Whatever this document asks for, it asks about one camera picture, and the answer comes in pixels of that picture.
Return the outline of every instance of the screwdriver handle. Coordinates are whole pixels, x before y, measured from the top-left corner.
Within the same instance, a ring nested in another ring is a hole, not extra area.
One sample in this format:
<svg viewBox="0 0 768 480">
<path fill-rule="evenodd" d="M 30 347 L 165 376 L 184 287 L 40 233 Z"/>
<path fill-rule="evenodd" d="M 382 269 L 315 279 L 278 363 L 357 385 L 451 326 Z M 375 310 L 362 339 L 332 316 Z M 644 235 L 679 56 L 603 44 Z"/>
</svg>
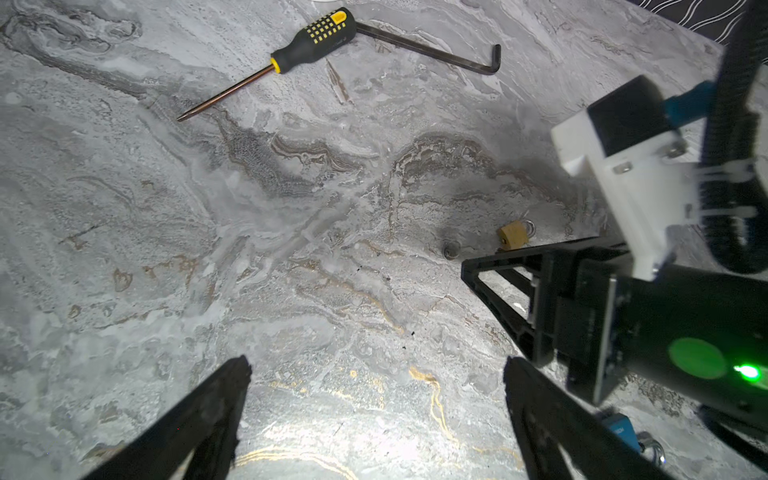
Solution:
<svg viewBox="0 0 768 480">
<path fill-rule="evenodd" d="M 272 53 L 277 73 L 286 73 L 302 63 L 313 63 L 355 38 L 357 23 L 346 8 L 329 13 L 302 28 L 290 44 Z"/>
</svg>

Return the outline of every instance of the black cable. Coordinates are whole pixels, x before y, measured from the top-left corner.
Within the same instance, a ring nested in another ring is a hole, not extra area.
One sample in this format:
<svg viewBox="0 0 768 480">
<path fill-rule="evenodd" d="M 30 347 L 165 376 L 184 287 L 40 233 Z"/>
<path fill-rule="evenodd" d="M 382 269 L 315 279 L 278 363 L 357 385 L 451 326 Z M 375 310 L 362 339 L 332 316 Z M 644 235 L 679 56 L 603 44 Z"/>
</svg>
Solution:
<svg viewBox="0 0 768 480">
<path fill-rule="evenodd" d="M 746 100 L 764 58 L 768 58 L 768 2 L 752 0 L 723 56 L 704 132 L 702 168 L 753 156 L 757 116 L 746 109 Z M 703 181 L 699 193 L 702 210 L 755 207 L 755 217 L 741 220 L 723 213 L 705 216 L 701 223 L 710 251 L 721 265 L 736 273 L 765 270 L 768 197 L 757 178 L 742 183 Z"/>
</svg>

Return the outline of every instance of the wavy pattern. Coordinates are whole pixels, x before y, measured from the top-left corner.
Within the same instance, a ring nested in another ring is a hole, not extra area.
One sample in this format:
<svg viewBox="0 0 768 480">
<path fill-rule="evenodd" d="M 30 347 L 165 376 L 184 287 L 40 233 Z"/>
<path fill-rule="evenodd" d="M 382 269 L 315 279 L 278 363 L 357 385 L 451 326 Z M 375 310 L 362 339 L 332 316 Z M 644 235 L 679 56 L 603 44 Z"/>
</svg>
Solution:
<svg viewBox="0 0 768 480">
<path fill-rule="evenodd" d="M 629 1 L 723 45 L 728 45 L 746 7 L 746 0 Z"/>
</svg>

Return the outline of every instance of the green led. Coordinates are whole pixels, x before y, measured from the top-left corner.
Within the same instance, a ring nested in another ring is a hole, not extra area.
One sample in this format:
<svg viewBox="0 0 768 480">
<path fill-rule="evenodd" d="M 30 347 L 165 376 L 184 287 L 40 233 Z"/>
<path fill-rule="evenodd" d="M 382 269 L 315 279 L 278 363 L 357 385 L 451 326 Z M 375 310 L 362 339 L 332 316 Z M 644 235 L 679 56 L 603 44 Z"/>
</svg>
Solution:
<svg viewBox="0 0 768 480">
<path fill-rule="evenodd" d="M 754 365 L 747 365 L 746 363 L 744 365 L 734 366 L 733 369 L 740 373 L 747 382 L 756 382 L 760 380 L 760 377 L 762 376 L 760 369 Z"/>
</svg>

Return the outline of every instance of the gray marble countertop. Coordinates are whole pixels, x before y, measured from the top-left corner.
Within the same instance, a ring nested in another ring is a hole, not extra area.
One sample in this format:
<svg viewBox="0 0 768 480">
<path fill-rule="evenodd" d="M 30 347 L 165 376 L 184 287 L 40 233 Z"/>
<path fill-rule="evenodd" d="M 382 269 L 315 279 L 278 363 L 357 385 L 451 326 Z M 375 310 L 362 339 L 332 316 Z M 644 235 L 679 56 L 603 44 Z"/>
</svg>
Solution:
<svg viewBox="0 0 768 480">
<path fill-rule="evenodd" d="M 355 1 L 477 61 L 500 43 L 501 70 L 359 35 L 174 120 L 341 5 L 0 5 L 4 480 L 83 475 L 241 354 L 231 478 L 526 478 L 501 383 L 515 348 L 460 260 L 522 215 L 536 244 L 603 231 L 549 129 L 639 74 L 682 93 L 721 47 L 623 0 Z M 760 476 L 688 399 L 632 378 L 609 403 L 677 478 Z"/>
</svg>

